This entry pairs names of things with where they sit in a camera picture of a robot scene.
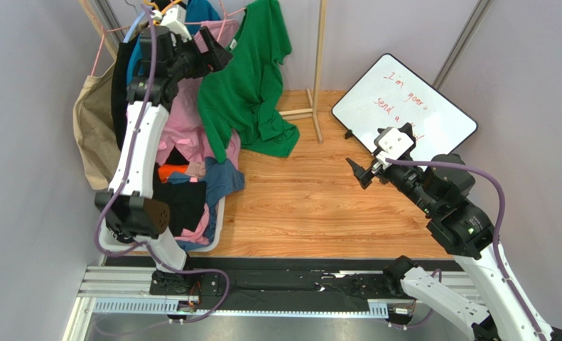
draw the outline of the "wooden surface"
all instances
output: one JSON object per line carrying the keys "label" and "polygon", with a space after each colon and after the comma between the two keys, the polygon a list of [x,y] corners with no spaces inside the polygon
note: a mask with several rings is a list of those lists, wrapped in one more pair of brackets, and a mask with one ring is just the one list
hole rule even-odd
{"label": "wooden surface", "polygon": [[[392,185],[361,189],[345,158],[368,166],[371,156],[331,113],[343,92],[321,92],[325,143],[312,119],[292,121],[301,133],[288,158],[242,150],[245,189],[226,199],[222,237],[210,256],[447,258],[415,205]],[[304,91],[286,93],[283,110],[307,106]]]}

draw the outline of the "blue clothing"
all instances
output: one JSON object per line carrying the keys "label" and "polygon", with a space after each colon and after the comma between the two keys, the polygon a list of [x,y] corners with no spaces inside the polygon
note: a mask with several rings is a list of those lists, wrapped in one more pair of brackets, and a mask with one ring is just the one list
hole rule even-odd
{"label": "blue clothing", "polygon": [[[213,6],[208,0],[189,0],[186,6],[186,22],[187,23],[198,23],[201,21],[219,21],[220,15],[215,11]],[[199,31],[200,25],[186,25],[188,32],[193,36]],[[134,78],[134,69],[138,60],[142,59],[142,49],[140,44],[136,44],[131,57],[129,58],[129,66],[127,68],[127,84],[131,82]]]}
{"label": "blue clothing", "polygon": [[[217,210],[215,206],[217,202],[226,195],[245,188],[245,175],[239,172],[229,159],[218,163],[214,158],[207,157],[205,158],[205,170],[207,171],[205,177],[200,181],[207,183],[205,203],[209,206],[210,217],[209,225],[207,229],[205,229],[205,232],[203,232],[203,236],[212,242],[215,237],[215,223],[217,220]],[[180,183],[180,181],[185,182],[185,178],[187,177],[190,178],[182,173],[173,173],[169,176],[167,181],[169,183]],[[200,244],[181,241],[178,241],[178,245],[186,251],[203,247],[203,245]]]}

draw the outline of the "green shirt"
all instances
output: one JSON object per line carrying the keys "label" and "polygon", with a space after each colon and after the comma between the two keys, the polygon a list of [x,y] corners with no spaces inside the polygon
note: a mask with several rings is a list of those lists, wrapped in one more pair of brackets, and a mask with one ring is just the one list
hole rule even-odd
{"label": "green shirt", "polygon": [[256,0],[245,11],[229,46],[234,57],[203,78],[198,94],[199,115],[218,162],[226,159],[231,129],[242,148],[272,156],[289,156],[300,137],[275,109],[283,93],[279,64],[291,53],[281,7],[277,0]]}

